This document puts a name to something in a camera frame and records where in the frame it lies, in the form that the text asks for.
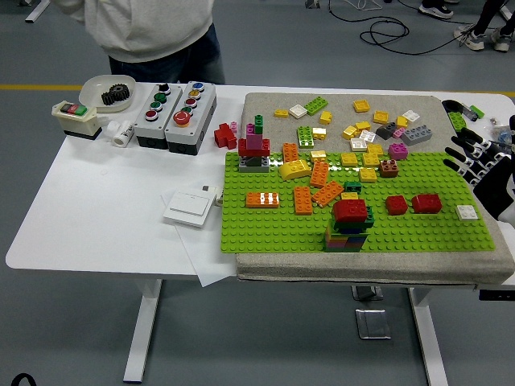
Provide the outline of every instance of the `control box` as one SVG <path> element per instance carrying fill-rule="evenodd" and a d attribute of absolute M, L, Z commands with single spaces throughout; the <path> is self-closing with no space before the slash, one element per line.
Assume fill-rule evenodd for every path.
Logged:
<path fill-rule="evenodd" d="M 165 129 L 169 151 L 197 155 L 215 108 L 215 85 L 189 82 Z"/>
<path fill-rule="evenodd" d="M 96 139 L 102 131 L 96 107 L 62 101 L 52 106 L 51 114 L 57 118 L 67 135 Z"/>
<path fill-rule="evenodd" d="M 154 86 L 134 122 L 134 133 L 140 146 L 168 149 L 164 130 L 181 95 L 183 90 L 177 84 Z"/>

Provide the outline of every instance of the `stacked lego tower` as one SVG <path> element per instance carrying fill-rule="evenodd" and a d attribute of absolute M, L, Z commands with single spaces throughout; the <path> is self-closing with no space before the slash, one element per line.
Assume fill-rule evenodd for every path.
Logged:
<path fill-rule="evenodd" d="M 246 138 L 238 141 L 241 173 L 270 172 L 270 139 L 263 138 L 263 117 L 257 115 L 246 128 Z"/>
<path fill-rule="evenodd" d="M 372 208 L 364 199 L 342 199 L 332 207 L 325 232 L 325 252 L 359 252 L 367 240 L 367 229 L 373 226 Z"/>

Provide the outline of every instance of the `jeans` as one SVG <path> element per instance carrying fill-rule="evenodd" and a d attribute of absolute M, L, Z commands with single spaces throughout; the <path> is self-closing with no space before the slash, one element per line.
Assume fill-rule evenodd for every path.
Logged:
<path fill-rule="evenodd" d="M 113 75 L 132 76 L 137 82 L 187 83 L 199 81 L 225 84 L 220 44 L 215 25 L 189 47 L 161 59 L 142 63 L 126 63 L 109 57 Z"/>

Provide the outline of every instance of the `table leg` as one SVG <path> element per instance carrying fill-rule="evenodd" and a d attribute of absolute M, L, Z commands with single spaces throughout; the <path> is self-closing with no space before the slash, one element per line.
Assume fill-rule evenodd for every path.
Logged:
<path fill-rule="evenodd" d="M 140 384 L 142 382 L 146 354 L 152 336 L 155 311 L 158 307 L 159 293 L 161 292 L 161 284 L 161 279 L 136 281 L 136 285 L 142 291 L 143 297 L 130 345 L 126 373 L 123 376 L 123 381 L 126 383 Z"/>
<path fill-rule="evenodd" d="M 435 326 L 427 302 L 427 295 L 431 289 L 409 288 L 408 291 L 426 367 L 427 383 L 430 386 L 448 386 L 438 340 L 436 339 Z"/>

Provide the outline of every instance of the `table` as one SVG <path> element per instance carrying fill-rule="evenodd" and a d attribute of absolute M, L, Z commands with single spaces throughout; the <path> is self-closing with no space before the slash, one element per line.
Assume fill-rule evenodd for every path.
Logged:
<path fill-rule="evenodd" d="M 133 121 L 153 86 L 137 84 L 131 106 L 113 119 Z M 198 183 L 222 184 L 225 151 L 211 140 L 213 130 L 220 123 L 240 121 L 246 94 L 433 95 L 441 100 L 478 105 L 506 124 L 515 114 L 509 98 L 492 94 L 245 86 L 217 86 L 216 91 L 218 105 L 195 157 L 140 148 L 134 139 L 126 149 L 118 149 L 110 145 L 106 133 L 94 142 L 67 137 L 6 255 L 6 263 L 13 269 L 103 273 L 136 281 L 142 291 L 142 303 L 124 376 L 127 382 L 142 380 L 162 280 L 196 274 L 177 231 L 163 222 L 160 195 L 191 185 L 192 176 Z M 488 138 L 482 125 L 476 122 L 469 128 Z M 515 230 L 500 226 L 514 254 Z M 205 254 L 213 248 L 207 248 Z M 515 274 L 502 285 L 476 283 L 476 288 L 488 289 L 513 286 Z M 429 288 L 411 289 L 410 293 L 428 377 L 447 384 L 425 299 Z"/>

